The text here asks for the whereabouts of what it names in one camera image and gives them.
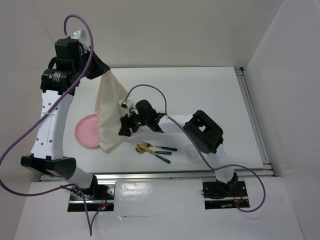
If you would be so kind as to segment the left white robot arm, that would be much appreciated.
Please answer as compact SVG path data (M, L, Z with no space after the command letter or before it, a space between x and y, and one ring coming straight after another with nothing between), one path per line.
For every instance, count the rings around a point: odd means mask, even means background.
M81 194L88 200L99 193L96 176L77 166L76 159L64 156L63 137L69 108L75 90L68 92L77 79L100 77L109 66L91 52L82 37L68 37L54 44L56 56L41 76L42 90L40 123L34 146L30 155L22 156L21 165L49 177L60 177L69 184L78 185Z

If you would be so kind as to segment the cream cloth placemat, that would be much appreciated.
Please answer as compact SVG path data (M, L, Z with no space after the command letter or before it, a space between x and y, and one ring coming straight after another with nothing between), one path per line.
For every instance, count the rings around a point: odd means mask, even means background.
M121 108L121 101L127 94L127 90L111 70L101 76L95 102L95 114L98 117L99 146L107 154L127 139L126 136L119 135L122 126L121 117L125 113Z

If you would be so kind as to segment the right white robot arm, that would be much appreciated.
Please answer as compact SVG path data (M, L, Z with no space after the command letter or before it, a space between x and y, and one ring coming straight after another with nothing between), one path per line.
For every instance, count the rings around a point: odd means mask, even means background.
M220 194L230 196L235 191L238 175L229 165L225 153L224 132L204 111L167 116L153 109L145 99L136 104L131 100L123 100L120 105L126 110L126 114L120 119L120 136L130 137L142 126L147 126L155 133L182 131L190 138L196 151L205 157L205 162L214 169Z

